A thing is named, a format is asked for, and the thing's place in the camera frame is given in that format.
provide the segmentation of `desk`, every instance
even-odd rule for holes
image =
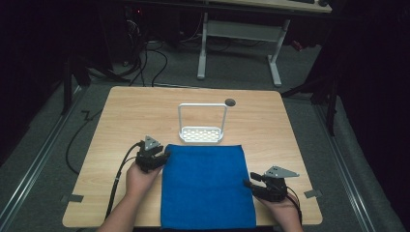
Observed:
[[[304,11],[312,13],[330,13],[332,8],[330,6],[321,7],[317,3],[300,3],[288,0],[208,0],[206,3],[224,3],[236,4],[261,8],[277,8],[290,11]],[[206,71],[206,42],[208,36],[226,37],[234,39],[255,40],[263,42],[275,43],[272,55],[268,56],[268,64],[271,70],[274,85],[281,86],[281,81],[278,73],[277,59],[283,40],[286,36],[290,19],[286,19],[281,27],[255,25],[248,23],[237,22],[219,22],[216,20],[208,20],[208,14],[204,14],[202,26],[202,46],[199,54],[198,62],[198,79],[205,78]]]
[[[286,184],[299,195],[304,224],[322,221],[295,135],[281,96],[274,91],[132,88],[111,89],[73,194],[82,202],[70,202],[64,214],[67,227],[96,227],[103,223],[115,174],[125,153],[135,142],[151,135],[162,145],[183,144],[179,138],[178,105],[182,102],[224,102],[234,99],[220,145],[243,146],[249,172],[264,173],[277,165],[300,173]],[[118,184],[114,206],[125,193],[125,175]],[[254,200],[257,225],[275,224],[266,208]],[[161,173],[143,204],[135,226],[160,226]]]

